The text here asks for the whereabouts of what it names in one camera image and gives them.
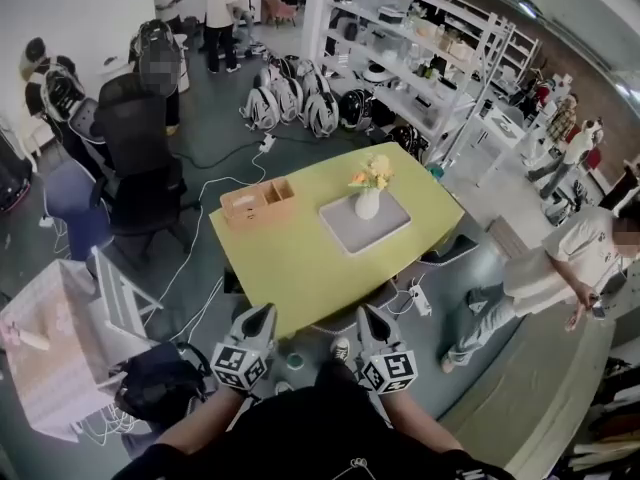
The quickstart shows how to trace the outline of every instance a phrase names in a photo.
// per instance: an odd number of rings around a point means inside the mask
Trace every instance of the blue chair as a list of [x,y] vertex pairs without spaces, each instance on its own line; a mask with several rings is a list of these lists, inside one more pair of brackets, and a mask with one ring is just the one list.
[[66,223],[72,260],[86,261],[92,247],[102,248],[113,240],[104,201],[92,205],[95,184],[74,160],[63,163],[45,179],[45,212]]

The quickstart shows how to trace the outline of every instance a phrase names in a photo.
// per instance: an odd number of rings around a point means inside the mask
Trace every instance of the black shirt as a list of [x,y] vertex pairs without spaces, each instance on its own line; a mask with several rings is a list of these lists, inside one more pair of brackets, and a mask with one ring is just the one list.
[[[58,64],[67,68],[72,75],[76,74],[76,65],[71,61],[71,59],[64,55],[59,55],[56,59]],[[49,59],[42,61],[35,69],[35,72],[44,75],[49,70],[49,62]],[[32,82],[27,83],[24,90],[24,97],[27,103],[27,108],[29,109],[29,114],[35,116],[40,112],[44,112],[44,103],[40,96],[39,84],[34,84]]]
[[513,480],[463,451],[437,454],[390,429],[353,393],[305,388],[268,399],[186,456],[154,445],[114,480],[296,478]]

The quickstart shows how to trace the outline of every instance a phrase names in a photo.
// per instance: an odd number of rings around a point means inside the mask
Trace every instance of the yellow table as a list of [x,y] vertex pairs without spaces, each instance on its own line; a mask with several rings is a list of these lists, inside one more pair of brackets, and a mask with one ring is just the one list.
[[[351,193],[347,185],[367,154],[389,157],[389,191],[411,224],[350,257],[324,226],[318,210]],[[222,210],[210,215],[220,243],[252,305],[278,309],[277,337],[292,334],[366,296],[409,266],[453,230],[463,210],[433,177],[395,143],[360,149],[287,176],[295,212],[251,231],[229,228]]]

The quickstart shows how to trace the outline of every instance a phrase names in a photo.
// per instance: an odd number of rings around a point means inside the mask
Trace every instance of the wooden box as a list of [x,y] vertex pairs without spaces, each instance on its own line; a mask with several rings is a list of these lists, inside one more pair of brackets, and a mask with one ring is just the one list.
[[246,230],[288,217],[295,194],[286,178],[241,188],[220,197],[222,211],[231,229]]

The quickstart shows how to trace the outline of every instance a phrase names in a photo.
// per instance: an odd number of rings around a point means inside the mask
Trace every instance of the black backpack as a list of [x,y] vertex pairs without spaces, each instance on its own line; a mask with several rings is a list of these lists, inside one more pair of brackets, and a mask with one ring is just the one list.
[[[184,350],[198,357],[198,368],[182,359],[180,351]],[[204,378],[213,375],[209,361],[189,343],[161,343],[130,359],[123,371],[127,376],[116,393],[116,406],[134,418],[164,428],[185,417],[192,398],[204,402]]]

